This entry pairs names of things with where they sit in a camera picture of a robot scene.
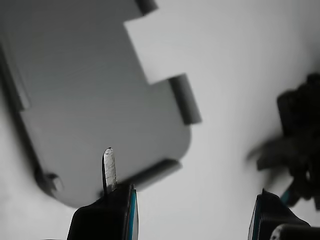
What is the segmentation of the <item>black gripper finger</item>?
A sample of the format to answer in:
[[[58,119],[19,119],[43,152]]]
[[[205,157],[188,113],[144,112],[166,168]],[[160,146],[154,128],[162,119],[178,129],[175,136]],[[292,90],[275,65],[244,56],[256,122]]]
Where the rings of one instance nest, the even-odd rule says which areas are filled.
[[[320,228],[297,217],[276,194],[257,195],[248,230],[249,240],[318,240]]]

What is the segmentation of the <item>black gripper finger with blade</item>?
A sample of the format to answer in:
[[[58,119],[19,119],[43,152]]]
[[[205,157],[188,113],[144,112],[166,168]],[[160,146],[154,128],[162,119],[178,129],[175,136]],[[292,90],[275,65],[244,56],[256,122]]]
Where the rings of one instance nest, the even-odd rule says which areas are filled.
[[[102,197],[79,208],[72,217],[68,240],[137,240],[139,214],[133,184],[117,182],[114,151],[102,156]]]

